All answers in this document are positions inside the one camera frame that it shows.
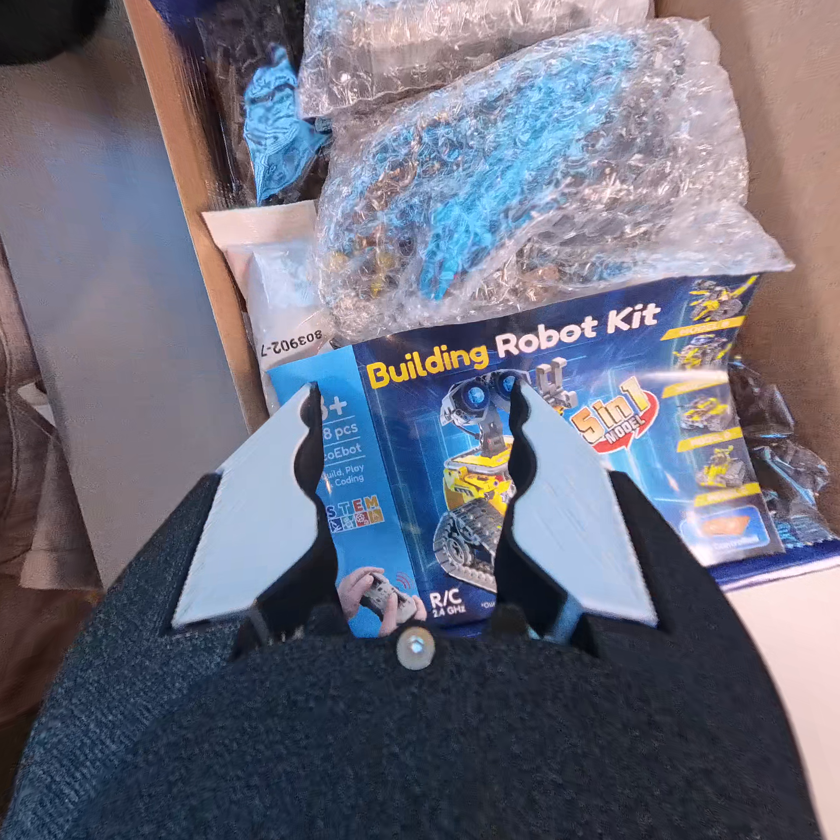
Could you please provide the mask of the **blue cardboard kit box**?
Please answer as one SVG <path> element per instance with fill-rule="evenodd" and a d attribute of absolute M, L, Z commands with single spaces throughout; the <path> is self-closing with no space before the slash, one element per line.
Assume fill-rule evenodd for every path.
<path fill-rule="evenodd" d="M 124 2 L 186 224 L 251 434 L 267 418 L 240 296 L 203 212 L 222 206 L 197 82 L 152 2 Z M 750 162 L 749 210 L 795 268 L 763 283 L 742 328 L 748 360 L 791 399 L 803 442 L 824 457 L 822 509 L 838 529 L 838 11 L 827 2 L 657 2 L 708 18 L 738 100 Z"/>

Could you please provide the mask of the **white labelled parts bag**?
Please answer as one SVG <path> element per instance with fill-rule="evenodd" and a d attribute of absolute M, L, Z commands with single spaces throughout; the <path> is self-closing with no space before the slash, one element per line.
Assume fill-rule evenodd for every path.
<path fill-rule="evenodd" d="M 269 372 L 333 349 L 333 316 L 308 276 L 317 210 L 309 200 L 203 213 L 245 299 L 269 415 L 280 406 Z"/>

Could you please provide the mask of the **bubble wrap bag blue parts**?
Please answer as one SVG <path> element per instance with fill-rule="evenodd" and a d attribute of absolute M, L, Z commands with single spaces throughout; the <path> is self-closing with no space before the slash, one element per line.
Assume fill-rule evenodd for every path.
<path fill-rule="evenodd" d="M 739 108 L 699 21 L 551 38 L 333 138 L 309 269 L 339 345 L 792 268 L 746 207 Z"/>

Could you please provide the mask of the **blue robot kit booklet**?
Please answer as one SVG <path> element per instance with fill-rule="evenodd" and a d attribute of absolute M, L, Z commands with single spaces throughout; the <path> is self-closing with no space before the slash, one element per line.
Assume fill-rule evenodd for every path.
<path fill-rule="evenodd" d="M 318 494 L 339 580 L 383 568 L 453 635 L 489 618 L 515 492 L 509 411 L 519 381 L 606 468 L 633 479 L 702 565 L 780 552 L 727 370 L 759 278 L 654 280 L 274 369 L 281 403 L 308 382 L 321 393 Z"/>

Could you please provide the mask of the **grey desk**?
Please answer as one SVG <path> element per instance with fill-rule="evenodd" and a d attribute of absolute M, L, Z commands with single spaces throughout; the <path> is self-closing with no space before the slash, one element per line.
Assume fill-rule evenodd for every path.
<path fill-rule="evenodd" d="M 247 435 L 122 2 L 2 68 L 2 243 L 109 586 Z"/>

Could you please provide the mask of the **bag of wheels and beams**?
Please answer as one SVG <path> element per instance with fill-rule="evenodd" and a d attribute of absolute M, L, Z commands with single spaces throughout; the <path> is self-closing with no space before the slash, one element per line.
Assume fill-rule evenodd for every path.
<path fill-rule="evenodd" d="M 796 437 L 795 420 L 781 391 L 734 356 L 728 365 L 731 395 L 752 467 L 773 525 L 786 549 L 837 539 L 817 507 L 831 478 L 827 463 Z"/>

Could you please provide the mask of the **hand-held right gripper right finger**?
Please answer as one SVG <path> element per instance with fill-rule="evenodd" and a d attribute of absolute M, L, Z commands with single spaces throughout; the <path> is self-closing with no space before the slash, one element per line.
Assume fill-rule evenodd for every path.
<path fill-rule="evenodd" d="M 496 550 L 497 608 L 526 632 L 570 642 L 585 616 L 656 627 L 658 616 L 610 472 L 530 385 L 509 412 L 514 494 Z"/>

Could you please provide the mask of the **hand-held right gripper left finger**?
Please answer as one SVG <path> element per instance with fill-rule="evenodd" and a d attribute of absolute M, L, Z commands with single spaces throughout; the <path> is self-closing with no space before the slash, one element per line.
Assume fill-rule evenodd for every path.
<path fill-rule="evenodd" d="M 338 610 L 338 553 L 318 495 L 321 401 L 317 384 L 302 386 L 217 471 L 172 630 L 238 618 L 239 642 L 281 643 Z"/>

